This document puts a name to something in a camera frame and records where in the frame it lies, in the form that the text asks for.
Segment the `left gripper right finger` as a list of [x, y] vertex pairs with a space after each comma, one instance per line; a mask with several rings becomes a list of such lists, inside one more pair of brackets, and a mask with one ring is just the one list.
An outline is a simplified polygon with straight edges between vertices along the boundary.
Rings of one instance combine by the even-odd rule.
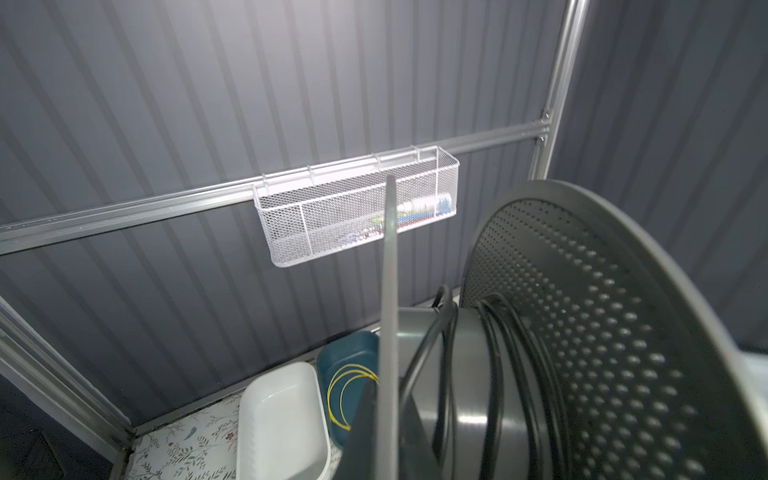
[[438, 461], [427, 438], [415, 401], [408, 397], [399, 425], [399, 479], [441, 479]]

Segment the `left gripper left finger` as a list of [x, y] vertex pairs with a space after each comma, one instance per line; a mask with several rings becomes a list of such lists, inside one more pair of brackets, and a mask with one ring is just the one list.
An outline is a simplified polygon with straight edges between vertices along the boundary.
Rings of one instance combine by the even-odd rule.
[[377, 385], [368, 382], [362, 390], [334, 480], [374, 478], [376, 403]]

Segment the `white plastic tray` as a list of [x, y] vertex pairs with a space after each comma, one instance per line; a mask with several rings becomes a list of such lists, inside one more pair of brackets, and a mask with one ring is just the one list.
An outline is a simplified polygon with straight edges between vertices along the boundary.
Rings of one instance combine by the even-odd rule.
[[292, 363], [246, 387], [238, 414], [238, 479], [322, 479], [330, 461], [314, 366]]

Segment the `teal plastic tray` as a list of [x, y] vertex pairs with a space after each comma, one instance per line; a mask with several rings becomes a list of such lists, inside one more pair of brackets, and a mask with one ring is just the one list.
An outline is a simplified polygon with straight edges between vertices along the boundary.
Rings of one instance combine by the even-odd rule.
[[362, 390], [378, 384], [379, 336], [355, 332], [326, 345], [316, 359], [319, 392], [330, 440], [343, 450]]

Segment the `dark grey cable spool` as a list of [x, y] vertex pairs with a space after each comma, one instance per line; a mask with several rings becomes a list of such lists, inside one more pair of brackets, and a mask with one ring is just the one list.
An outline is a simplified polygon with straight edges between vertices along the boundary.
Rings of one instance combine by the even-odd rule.
[[767, 404], [716, 313], [632, 218], [555, 180], [492, 207], [461, 292], [399, 314], [400, 392], [442, 478], [763, 479]]

